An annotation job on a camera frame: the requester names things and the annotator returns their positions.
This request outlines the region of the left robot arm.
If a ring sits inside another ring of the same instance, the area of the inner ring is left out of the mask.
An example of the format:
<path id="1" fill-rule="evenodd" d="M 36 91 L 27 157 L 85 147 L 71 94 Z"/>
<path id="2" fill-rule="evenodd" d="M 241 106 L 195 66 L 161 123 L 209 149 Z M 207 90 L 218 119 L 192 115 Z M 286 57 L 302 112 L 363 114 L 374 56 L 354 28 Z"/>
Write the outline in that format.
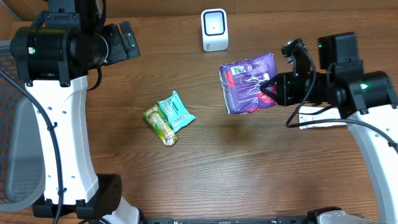
<path id="1" fill-rule="evenodd" d="M 21 92 L 32 102 L 45 166 L 45 187 L 33 203 L 36 217 L 74 213 L 84 222 L 139 224 L 141 211 L 122 195 L 117 174 L 94 170 L 86 125 L 88 73 L 118 62 L 104 1 L 49 1 L 11 41 Z"/>

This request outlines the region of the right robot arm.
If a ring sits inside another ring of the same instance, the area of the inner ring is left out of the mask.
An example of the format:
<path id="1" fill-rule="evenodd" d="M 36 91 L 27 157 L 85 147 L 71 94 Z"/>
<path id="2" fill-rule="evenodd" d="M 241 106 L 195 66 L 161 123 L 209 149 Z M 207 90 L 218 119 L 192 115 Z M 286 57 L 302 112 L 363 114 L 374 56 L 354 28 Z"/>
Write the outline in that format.
<path id="1" fill-rule="evenodd" d="M 260 90 L 278 105 L 328 103 L 353 135 L 366 164 L 380 223 L 397 223 L 397 93 L 385 72 L 365 73 L 354 32 L 318 39 L 317 69 L 301 39 L 281 49 L 292 72 L 279 73 Z"/>

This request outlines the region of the white tube gold cap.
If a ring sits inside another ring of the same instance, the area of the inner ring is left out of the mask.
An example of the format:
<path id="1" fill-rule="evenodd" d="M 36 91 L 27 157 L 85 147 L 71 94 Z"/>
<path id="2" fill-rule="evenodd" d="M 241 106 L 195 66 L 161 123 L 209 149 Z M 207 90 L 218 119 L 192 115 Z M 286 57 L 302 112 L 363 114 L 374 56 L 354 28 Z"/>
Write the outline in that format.
<path id="1" fill-rule="evenodd" d="M 299 123 L 305 123 L 310 121 L 318 121 L 324 119 L 340 119 L 340 113 L 337 108 L 330 108 L 322 113 L 315 114 L 320 110 L 325 109 L 325 107 L 314 107 L 314 106 L 302 106 L 299 110 Z M 327 128 L 332 126 L 346 126 L 345 123 L 319 123 L 319 124 L 308 124 L 305 126 L 300 126 L 300 129 L 312 129 L 312 128 Z"/>

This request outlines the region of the red purple snack package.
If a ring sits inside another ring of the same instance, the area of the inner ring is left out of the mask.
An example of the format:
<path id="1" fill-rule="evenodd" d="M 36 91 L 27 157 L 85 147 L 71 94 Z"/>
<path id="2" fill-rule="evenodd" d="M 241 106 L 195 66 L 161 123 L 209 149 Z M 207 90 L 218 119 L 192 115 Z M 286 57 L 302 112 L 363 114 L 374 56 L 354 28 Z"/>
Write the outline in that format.
<path id="1" fill-rule="evenodd" d="M 276 102 L 260 86 L 276 75 L 274 54 L 270 52 L 221 65 L 219 77 L 227 113 L 253 113 L 275 106 Z"/>

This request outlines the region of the green noodle snack pack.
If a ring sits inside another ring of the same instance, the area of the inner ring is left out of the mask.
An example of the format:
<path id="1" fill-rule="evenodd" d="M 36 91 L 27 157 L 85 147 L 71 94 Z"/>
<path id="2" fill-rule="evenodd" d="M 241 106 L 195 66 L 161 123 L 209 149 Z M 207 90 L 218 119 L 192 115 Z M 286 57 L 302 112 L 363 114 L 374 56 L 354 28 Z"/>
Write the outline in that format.
<path id="1" fill-rule="evenodd" d="M 143 114 L 149 126 L 165 146 L 173 146 L 178 141 L 178 137 L 175 135 L 166 116 L 158 105 L 150 107 Z"/>

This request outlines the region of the teal wet wipes pack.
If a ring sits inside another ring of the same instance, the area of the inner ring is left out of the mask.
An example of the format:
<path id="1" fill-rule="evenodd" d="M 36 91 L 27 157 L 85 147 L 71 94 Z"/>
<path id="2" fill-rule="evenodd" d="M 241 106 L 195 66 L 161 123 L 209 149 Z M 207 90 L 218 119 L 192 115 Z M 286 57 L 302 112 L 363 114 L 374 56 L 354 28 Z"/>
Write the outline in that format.
<path id="1" fill-rule="evenodd" d="M 196 118 L 186 109 L 175 90 L 170 97 L 158 101 L 158 106 L 164 115 L 166 115 L 167 121 L 174 133 L 179 132 Z"/>

